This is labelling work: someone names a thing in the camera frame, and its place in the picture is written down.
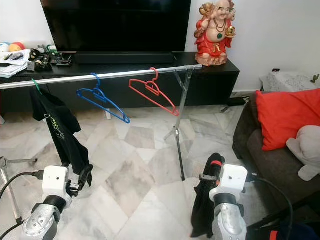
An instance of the red hanger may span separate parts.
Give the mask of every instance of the red hanger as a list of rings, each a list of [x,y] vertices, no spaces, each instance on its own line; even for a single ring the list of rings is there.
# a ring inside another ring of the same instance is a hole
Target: red hanger
[[[155,105],[159,106],[160,108],[166,110],[167,112],[171,113],[174,116],[179,116],[179,110],[177,109],[177,107],[173,104],[173,102],[162,92],[160,91],[158,85],[155,83],[156,80],[158,80],[159,77],[159,72],[157,69],[155,69],[154,67],[151,67],[150,70],[155,71],[155,78],[152,79],[151,81],[142,81],[142,80],[138,80],[138,79],[130,79],[129,80],[129,88],[131,88],[132,90],[136,91],[138,94],[140,94],[141,96],[143,96],[144,98],[148,99],[150,102],[154,103]],[[152,92],[154,95],[156,96],[163,96],[169,103],[170,105],[173,107],[173,110],[171,111],[170,109],[166,108],[165,106],[162,106],[160,103],[152,100],[151,98],[149,98],[148,96],[144,95],[142,92],[138,91],[137,89],[135,89],[131,83],[132,82],[139,82],[139,83],[143,83],[145,85],[145,88],[147,90],[149,90],[150,92]]]

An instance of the gray sofa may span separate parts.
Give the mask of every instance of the gray sofa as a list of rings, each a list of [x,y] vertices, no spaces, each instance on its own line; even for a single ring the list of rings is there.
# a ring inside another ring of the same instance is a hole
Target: gray sofa
[[[303,181],[298,171],[303,164],[288,148],[263,151],[261,124],[258,121],[256,95],[250,96],[233,136],[233,150],[242,159],[250,173],[258,173],[280,188],[296,206],[306,204],[320,213],[320,175]],[[282,210],[287,204],[281,194],[266,186],[258,187],[270,211]]]

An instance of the tile floor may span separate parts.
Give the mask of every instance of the tile floor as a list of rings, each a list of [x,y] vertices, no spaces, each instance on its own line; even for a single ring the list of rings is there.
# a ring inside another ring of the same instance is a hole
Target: tile floor
[[[159,108],[130,108],[131,124],[107,120],[100,110],[77,112],[82,131],[76,133],[89,150],[94,165],[92,187],[73,199],[58,225],[55,239],[77,240],[188,240],[194,187],[208,157],[218,152],[229,164],[241,165],[232,150],[232,137],[243,107],[220,113],[223,106],[187,107],[180,126],[186,181],[180,179],[174,137],[164,141],[176,118]],[[30,113],[7,114],[0,126],[0,156],[8,159],[38,158],[36,164],[9,165],[10,176],[59,165],[60,159],[47,124]],[[42,182],[18,178],[13,189],[26,218],[41,202]],[[267,213],[253,184],[246,184],[241,203],[247,225]],[[0,234],[15,220],[7,195],[0,207]],[[20,229],[6,240],[18,239]]]

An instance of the pillow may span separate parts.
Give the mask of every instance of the pillow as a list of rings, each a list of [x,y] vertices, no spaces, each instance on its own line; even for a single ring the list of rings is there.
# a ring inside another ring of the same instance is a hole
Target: pillow
[[[308,182],[320,174],[320,126],[304,126],[286,145],[305,165],[298,172],[301,179]]]
[[[264,151],[281,149],[306,125],[320,126],[320,88],[298,92],[256,91]]]

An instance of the tv screen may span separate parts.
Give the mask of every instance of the tv screen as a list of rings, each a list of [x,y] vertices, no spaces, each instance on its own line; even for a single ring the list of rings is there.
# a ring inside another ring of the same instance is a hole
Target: tv screen
[[[60,52],[184,51],[191,0],[41,0]]]

